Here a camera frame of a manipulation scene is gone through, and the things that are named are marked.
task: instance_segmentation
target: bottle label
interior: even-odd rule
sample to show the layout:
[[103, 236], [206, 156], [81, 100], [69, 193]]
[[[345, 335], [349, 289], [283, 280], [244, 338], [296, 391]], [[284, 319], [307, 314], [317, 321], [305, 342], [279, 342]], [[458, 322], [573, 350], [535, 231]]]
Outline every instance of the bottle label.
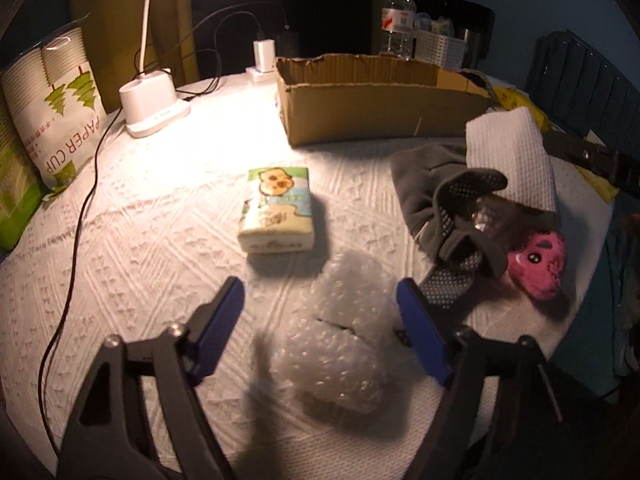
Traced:
[[408, 10], [382, 9], [382, 30], [412, 34], [414, 14]]

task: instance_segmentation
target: metal bolt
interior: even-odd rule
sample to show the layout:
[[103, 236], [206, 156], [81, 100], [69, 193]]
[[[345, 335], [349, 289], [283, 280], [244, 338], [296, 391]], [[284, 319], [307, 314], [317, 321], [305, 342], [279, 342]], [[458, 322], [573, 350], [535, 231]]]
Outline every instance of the metal bolt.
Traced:
[[184, 325], [182, 323], [171, 323], [168, 332], [172, 337], [181, 337], [184, 335]]
[[118, 334], [111, 334], [104, 340], [104, 345], [107, 348], [116, 348], [120, 346], [120, 343], [122, 343], [122, 338]]

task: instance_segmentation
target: pink plush toy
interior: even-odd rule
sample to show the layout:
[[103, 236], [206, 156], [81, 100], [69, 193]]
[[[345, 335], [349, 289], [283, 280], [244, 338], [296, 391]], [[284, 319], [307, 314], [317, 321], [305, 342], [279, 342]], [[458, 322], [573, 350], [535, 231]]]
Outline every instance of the pink plush toy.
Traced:
[[560, 290], [566, 265], [564, 238], [556, 232], [537, 231], [524, 248], [508, 254], [511, 279], [534, 300], [552, 300]]

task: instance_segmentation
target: water bottle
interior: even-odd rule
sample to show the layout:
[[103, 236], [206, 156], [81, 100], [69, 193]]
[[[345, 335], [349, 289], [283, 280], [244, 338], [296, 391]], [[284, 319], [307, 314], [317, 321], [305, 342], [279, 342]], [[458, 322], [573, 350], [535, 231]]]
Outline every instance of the water bottle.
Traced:
[[382, 9], [380, 54], [411, 59], [414, 50], [413, 0], [386, 0]]

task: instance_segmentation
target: white tablecloth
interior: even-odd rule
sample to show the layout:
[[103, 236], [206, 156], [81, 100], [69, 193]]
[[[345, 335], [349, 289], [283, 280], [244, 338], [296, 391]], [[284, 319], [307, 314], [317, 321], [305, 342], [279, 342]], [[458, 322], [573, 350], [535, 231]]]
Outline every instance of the white tablecloth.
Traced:
[[[275, 86], [244, 76], [193, 103], [192, 113], [146, 139], [126, 134], [100, 154], [100, 185], [84, 220], [74, 300], [53, 361], [47, 400], [62, 437], [69, 411], [103, 338], [157, 335], [209, 301], [225, 278], [246, 283], [245, 311], [215, 375], [198, 389], [223, 449], [241, 478], [400, 478], [441, 395], [411, 351], [399, 349], [383, 405], [372, 415], [308, 402], [274, 383], [266, 358], [329, 257], [361, 251], [396, 278], [421, 279], [429, 264], [402, 221], [388, 156], [425, 140], [328, 144], [294, 150], [277, 115]], [[308, 166], [316, 202], [311, 253], [247, 259], [236, 241], [249, 168]], [[522, 295], [494, 288], [468, 322], [482, 334], [537, 338], [550, 355], [588, 288], [611, 215], [575, 169], [553, 161], [569, 264], [570, 312], [553, 320]], [[91, 187], [85, 168], [71, 188], [41, 208], [0, 267], [0, 374], [7, 410], [49, 468], [54, 457], [40, 421], [38, 364], [62, 312], [74, 230]], [[158, 396], [147, 405], [162, 460], [175, 459]], [[495, 383], [484, 391], [476, 435], [486, 430]]]

